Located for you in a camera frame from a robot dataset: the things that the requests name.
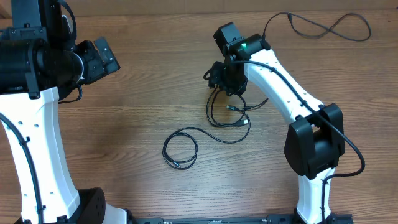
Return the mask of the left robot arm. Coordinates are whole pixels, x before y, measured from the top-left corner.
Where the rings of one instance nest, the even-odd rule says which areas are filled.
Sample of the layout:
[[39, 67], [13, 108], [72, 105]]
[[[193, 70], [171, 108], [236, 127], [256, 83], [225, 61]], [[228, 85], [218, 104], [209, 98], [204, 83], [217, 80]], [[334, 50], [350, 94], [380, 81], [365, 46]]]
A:
[[73, 91], [119, 70], [106, 39], [77, 43], [64, 0], [13, 1], [1, 31], [1, 123], [22, 195], [19, 223], [134, 222], [101, 188], [77, 189], [68, 170], [58, 107]]

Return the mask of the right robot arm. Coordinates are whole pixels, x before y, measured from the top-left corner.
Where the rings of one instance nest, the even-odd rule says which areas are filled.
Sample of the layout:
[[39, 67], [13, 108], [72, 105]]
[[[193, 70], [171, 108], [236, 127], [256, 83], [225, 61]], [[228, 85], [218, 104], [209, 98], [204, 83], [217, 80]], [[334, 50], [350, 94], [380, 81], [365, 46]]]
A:
[[242, 95], [248, 82], [256, 84], [288, 124], [284, 154], [298, 174], [299, 200], [294, 223], [351, 223], [329, 208], [331, 175], [345, 153], [343, 114], [305, 91], [278, 61], [259, 34], [243, 37], [234, 23], [218, 28], [213, 38], [224, 57], [215, 62], [209, 87]]

